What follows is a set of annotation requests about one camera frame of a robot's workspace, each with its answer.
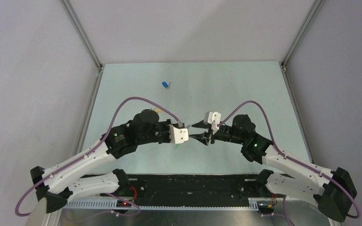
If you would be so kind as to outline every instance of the table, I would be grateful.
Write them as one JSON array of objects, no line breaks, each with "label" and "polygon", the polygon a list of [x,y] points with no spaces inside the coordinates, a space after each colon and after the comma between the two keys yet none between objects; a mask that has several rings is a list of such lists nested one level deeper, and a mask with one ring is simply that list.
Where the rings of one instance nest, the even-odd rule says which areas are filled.
[{"label": "table", "polygon": [[[170,89],[163,87],[163,81],[171,82]],[[243,101],[255,100],[265,109],[277,144],[301,160],[309,161],[278,62],[106,64],[83,150],[107,131],[118,105],[132,96],[160,104],[186,125],[202,120],[207,111],[220,112],[224,119]],[[153,108],[141,101],[130,101],[120,110],[114,125]],[[238,113],[248,114],[256,124],[256,131],[270,137],[264,117],[255,105],[248,104]],[[171,118],[163,112],[159,116],[160,121]],[[202,132],[189,129],[190,134]],[[240,149],[240,145],[219,141],[204,146],[194,139],[177,148],[173,144],[147,144],[91,173],[107,173],[117,168],[129,174],[235,174],[271,169],[248,162]]]},{"label": "table", "polygon": [[[102,210],[64,210],[70,219],[85,219]],[[287,202],[289,218],[296,226],[329,226],[329,219],[322,215],[304,201]],[[283,214],[282,204],[277,205],[276,213]],[[190,225],[210,225],[210,226],[287,226],[287,221],[278,216],[261,217],[256,211],[174,211],[174,210],[144,210],[135,217],[116,217],[114,214],[102,214],[86,222],[72,224],[60,219],[61,226],[190,226]]]}]

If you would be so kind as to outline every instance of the red wire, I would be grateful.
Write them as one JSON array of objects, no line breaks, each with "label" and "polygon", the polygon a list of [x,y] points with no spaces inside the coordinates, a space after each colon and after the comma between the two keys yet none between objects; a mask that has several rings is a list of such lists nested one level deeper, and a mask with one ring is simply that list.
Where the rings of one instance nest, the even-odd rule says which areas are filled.
[{"label": "red wire", "polygon": [[130,190],[133,190],[133,191],[134,191],[134,198],[133,198],[132,200],[135,200],[135,199],[137,198],[137,195],[138,195],[137,189],[135,189],[135,187],[132,186],[132,187],[130,187]]},{"label": "red wire", "polygon": [[275,194],[272,194],[272,201],[274,201],[274,199],[275,199],[275,204],[274,205],[277,205],[278,204],[277,197],[275,196]]}]

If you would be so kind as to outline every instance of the blue object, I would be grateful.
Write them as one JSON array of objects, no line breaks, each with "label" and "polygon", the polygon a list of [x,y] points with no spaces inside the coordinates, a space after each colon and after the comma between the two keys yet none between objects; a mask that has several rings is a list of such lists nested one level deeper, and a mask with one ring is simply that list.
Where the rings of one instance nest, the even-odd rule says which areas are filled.
[{"label": "blue object", "polygon": [[167,84],[167,82],[162,82],[162,85],[166,88],[166,89],[168,89],[168,84]]}]

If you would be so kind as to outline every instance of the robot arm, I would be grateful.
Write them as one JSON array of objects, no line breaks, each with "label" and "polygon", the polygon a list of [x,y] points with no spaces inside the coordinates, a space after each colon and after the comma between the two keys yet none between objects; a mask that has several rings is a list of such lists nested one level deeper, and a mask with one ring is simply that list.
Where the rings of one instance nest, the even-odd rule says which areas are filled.
[{"label": "robot arm", "polygon": [[357,195],[349,173],[338,168],[336,171],[305,162],[320,173],[315,173],[302,166],[298,158],[283,150],[282,155],[277,152],[274,143],[256,133],[255,125],[247,115],[234,117],[232,126],[210,125],[214,113],[206,113],[205,119],[193,124],[192,127],[208,129],[203,134],[190,135],[199,142],[209,145],[215,140],[241,144],[241,153],[248,161],[274,167],[287,173],[290,177],[274,173],[271,170],[263,170],[257,177],[257,183],[264,184],[274,194],[284,194],[306,201],[320,210],[325,216],[343,222],[350,210],[352,202],[347,195],[335,184],[330,183],[324,175],[337,181],[348,193],[355,198]]},{"label": "robot arm", "polygon": [[[159,122],[159,115],[152,110],[144,110],[134,116],[126,124],[113,127],[105,141],[87,155],[89,150],[97,146],[100,140],[91,147],[72,158],[51,168],[35,167],[31,170],[34,184],[42,178],[50,177],[36,188],[38,200],[47,198],[47,213],[64,207],[68,201],[99,193],[114,193],[128,189],[130,184],[126,173],[116,169],[111,173],[81,178],[92,169],[120,157],[135,152],[138,145],[149,143],[181,144],[189,139],[188,129],[178,128],[170,120]],[[55,176],[56,169],[66,166],[83,156],[83,159],[67,167]]]}]

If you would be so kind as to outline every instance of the gray wall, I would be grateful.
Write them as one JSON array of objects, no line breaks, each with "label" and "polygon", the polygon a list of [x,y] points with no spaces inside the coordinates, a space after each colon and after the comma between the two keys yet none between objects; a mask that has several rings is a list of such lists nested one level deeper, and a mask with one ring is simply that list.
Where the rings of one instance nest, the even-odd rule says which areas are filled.
[{"label": "gray wall", "polygon": [[326,1],[287,71],[315,161],[350,172],[362,209],[362,1]]},{"label": "gray wall", "polygon": [[142,63],[280,61],[314,0],[70,2],[103,63]]},{"label": "gray wall", "polygon": [[58,0],[0,1],[0,226],[27,220],[31,168],[70,157],[96,73]]}]

